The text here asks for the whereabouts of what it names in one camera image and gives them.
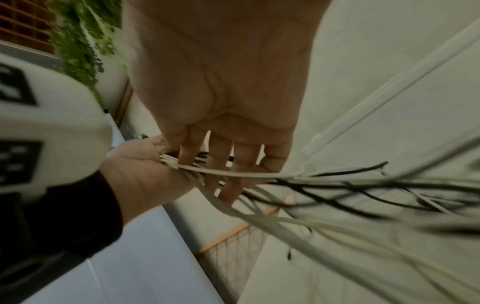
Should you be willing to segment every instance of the ivy leaves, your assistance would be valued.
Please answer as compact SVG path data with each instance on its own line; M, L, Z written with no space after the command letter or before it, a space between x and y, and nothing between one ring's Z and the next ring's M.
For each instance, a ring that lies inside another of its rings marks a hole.
M122 1L51 0L48 7L57 14L59 20L51 25L50 41L64 60L62 72L90 88L103 106L96 84L97 72L102 73L104 68L84 29L93 38L100 54L114 55L114 27L121 25Z

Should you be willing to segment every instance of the hand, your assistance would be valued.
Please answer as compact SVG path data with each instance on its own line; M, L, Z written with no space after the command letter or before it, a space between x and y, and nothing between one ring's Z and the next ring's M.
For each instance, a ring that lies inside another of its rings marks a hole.
M208 168L280 172L292 147L313 40L330 0L127 0L130 77L180 162L208 131ZM264 145L265 157L257 165ZM215 191L219 178L205 185ZM229 179L220 199L244 186Z
M100 172L115 193L125 224L193 189L183 174L162 164L160 155L169 152L175 151L159 135L127 141L103 162Z

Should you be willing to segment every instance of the palm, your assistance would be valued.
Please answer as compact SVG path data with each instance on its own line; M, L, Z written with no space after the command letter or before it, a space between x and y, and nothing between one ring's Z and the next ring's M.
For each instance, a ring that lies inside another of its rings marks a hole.
M208 167L279 172L292 145L313 38L328 1L127 1L131 80L180 161L211 131ZM265 158L256 165L262 145ZM209 177L210 189L218 180ZM233 201L239 181L222 199Z

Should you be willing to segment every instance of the black sleeve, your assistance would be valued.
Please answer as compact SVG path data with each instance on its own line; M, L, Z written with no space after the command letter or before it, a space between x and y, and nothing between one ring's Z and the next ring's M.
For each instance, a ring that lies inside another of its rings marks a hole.
M117 199L99 172L50 188L27 206L18 194L2 203L10 207L0 214L2 304L23 302L111 245L123 231Z

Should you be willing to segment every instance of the bundle of wires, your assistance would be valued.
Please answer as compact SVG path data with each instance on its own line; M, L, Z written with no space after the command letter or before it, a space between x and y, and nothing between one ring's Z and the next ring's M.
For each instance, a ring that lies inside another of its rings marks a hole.
M210 201L210 203L220 212L243 219L244 221L262 229L277 239L285 242L291 248L300 251L305 256L313 259L328 269L350 279L364 288L374 292L378 296L395 304L404 304L405 301L399 298L394 290L394 286L386 286L385 282L378 279L374 273L360 269L358 266L340 261L334 256L328 254L324 250L312 246L308 242L299 238L295 233L285 227L285 223L295 224L307 227L310 231L315 231L320 235L341 243L356 250L365 251L364 248L353 246L333 237L330 233L340 233L351 237L361 239L365 242L379 246L393 253L398 260L407 262L417 269L428 268L456 281L457 283L467 287L480 295L480 287L467 280L462 279L441 265L432 263L429 260L420 258L407 250L401 248L397 244L390 244L383 240L376 239L366 234L359 233L365 229L378 229L379 225L388 222L397 230L419 230L423 233L432 233L436 235L470 235L480 236L480 220L474 217L465 217L457 214L462 209L474 208L480 204L479 201L465 199L445 199L437 196L426 195L420 193L424 190L441 190L452 191L455 193L480 194L480 181L457 178L422 178L421 173L435 168L455 157L458 157L467 151L480 146L480 137L474 138L456 147L441 157L424 164L418 168L414 168L399 176L388 176L385 167L388 162L383 162L376 166L368 168L356 168L334 172L311 173L311 174L260 174L260 173L243 173L232 172L229 170L211 170L206 168L206 152L197 156L194 166L184 166L178 164L178 155L163 155L164 163L172 168L181 170L185 176L190 179L202 194ZM343 177L363 172L379 171L381 178L378 179L335 179L335 177ZM255 178L265 179L269 185L278 187L287 187L296 193L313 200L313 202L287 204L270 192L261 187L245 190L240 200L253 212L253 214L245 214L237 209L222 203L216 196L210 193L203 186L203 178L205 174L215 174L222 177L220 186L224 186L225 181L229 177ZM346 193L335 197L325 198L318 194L312 193L309 189L326 189L326 190L343 190ZM418 205L402 204L383 198L376 197L369 193L375 189L397 189L403 191L416 198ZM362 211L346 204L341 203L346 198L352 198L356 195L364 195L379 203L393 205L405 209L413 209L418 211L436 214L421 218L394 218L384 214ZM316 219L307 220L299 218L284 218L264 216L257 204L267 204L292 210L298 208L312 208L319 205L327 205L342 212L348 212L355 216L371 220L371 224L352 224L341 221Z

